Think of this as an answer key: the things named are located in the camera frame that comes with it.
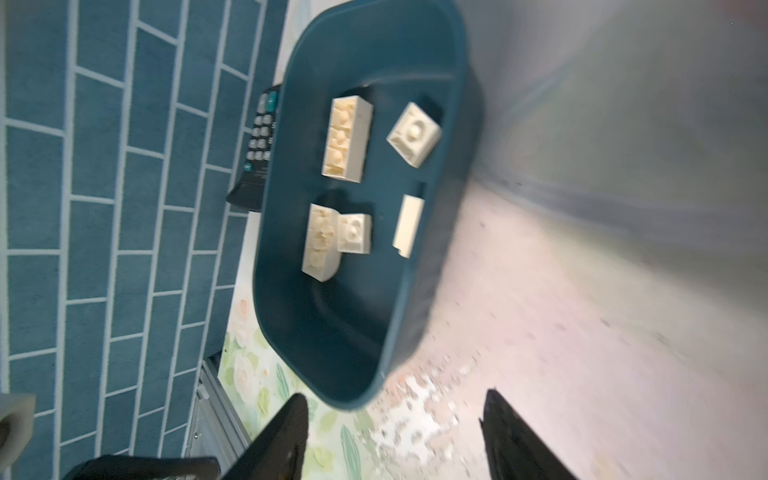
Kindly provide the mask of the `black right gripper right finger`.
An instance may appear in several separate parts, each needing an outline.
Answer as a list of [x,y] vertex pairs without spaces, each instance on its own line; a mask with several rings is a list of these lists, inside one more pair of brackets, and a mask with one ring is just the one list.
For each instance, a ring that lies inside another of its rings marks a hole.
[[576,479],[495,389],[486,393],[480,427],[493,480]]

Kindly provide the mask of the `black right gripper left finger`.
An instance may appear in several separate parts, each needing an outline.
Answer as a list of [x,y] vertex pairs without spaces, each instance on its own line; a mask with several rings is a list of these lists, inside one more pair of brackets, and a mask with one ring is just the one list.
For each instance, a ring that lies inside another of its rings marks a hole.
[[309,436],[308,416],[306,397],[293,394],[223,479],[299,480]]

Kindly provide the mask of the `small cream lego brick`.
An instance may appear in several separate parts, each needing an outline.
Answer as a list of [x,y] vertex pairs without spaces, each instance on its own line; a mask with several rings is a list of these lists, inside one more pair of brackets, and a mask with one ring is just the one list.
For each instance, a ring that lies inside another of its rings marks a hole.
[[368,214],[340,214],[337,222],[337,249],[346,254],[369,254],[372,219]]

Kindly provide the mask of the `small white lego brick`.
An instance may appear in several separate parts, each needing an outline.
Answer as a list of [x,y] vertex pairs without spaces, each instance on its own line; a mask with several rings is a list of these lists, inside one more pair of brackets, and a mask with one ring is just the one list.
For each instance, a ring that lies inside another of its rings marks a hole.
[[413,168],[420,168],[441,137],[441,127],[414,102],[409,102],[386,140]]

